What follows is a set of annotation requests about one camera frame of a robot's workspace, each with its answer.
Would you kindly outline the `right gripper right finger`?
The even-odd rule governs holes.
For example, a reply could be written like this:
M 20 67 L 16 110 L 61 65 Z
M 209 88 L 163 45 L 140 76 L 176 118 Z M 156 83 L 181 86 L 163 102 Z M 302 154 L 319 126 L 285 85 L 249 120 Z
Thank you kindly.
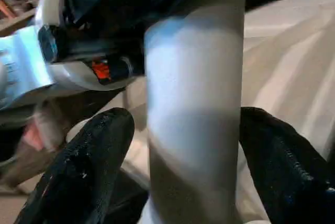
M 334 172 L 290 124 L 242 107 L 239 142 L 271 223 L 334 223 Z

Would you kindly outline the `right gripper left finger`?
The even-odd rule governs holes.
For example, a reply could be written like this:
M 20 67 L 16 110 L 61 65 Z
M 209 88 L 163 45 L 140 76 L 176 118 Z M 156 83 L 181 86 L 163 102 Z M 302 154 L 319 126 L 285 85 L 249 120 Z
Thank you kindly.
M 134 131 L 124 108 L 92 117 L 46 169 L 15 223 L 103 223 Z

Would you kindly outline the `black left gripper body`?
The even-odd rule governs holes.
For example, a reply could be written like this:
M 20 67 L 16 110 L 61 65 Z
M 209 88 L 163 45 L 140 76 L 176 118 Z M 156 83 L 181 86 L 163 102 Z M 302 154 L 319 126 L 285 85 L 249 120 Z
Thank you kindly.
M 60 24 L 44 25 L 47 63 L 83 63 L 103 84 L 144 75 L 143 34 L 184 0 L 61 0 Z

